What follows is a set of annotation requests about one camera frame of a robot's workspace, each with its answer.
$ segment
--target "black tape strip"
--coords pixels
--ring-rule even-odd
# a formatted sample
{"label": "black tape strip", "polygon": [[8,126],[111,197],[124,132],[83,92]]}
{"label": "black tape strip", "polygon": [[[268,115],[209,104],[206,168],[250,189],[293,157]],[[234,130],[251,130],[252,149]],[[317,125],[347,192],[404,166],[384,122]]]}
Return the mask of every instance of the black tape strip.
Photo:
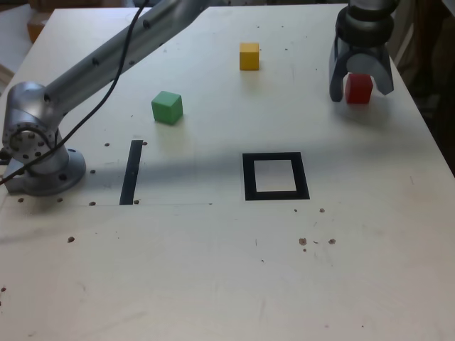
{"label": "black tape strip", "polygon": [[139,163],[141,162],[142,142],[143,140],[131,141],[127,169],[123,178],[122,194],[120,195],[120,205],[133,205]]}

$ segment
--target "table surface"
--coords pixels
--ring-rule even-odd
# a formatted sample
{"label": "table surface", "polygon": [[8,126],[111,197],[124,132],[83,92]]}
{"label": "table surface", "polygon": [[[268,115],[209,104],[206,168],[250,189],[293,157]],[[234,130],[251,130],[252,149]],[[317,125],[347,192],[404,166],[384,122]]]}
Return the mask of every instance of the table surface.
{"label": "table surface", "polygon": [[[367,107],[330,100],[341,8],[208,9],[70,140],[96,174],[22,203],[1,188],[0,338],[453,340],[455,180],[395,67]],[[13,84],[48,84],[133,15],[55,11]],[[249,41],[261,70],[240,72]],[[176,126],[153,120],[161,90],[182,95]],[[119,206],[134,139],[139,204]],[[245,201],[242,154],[290,151],[311,199]]]}

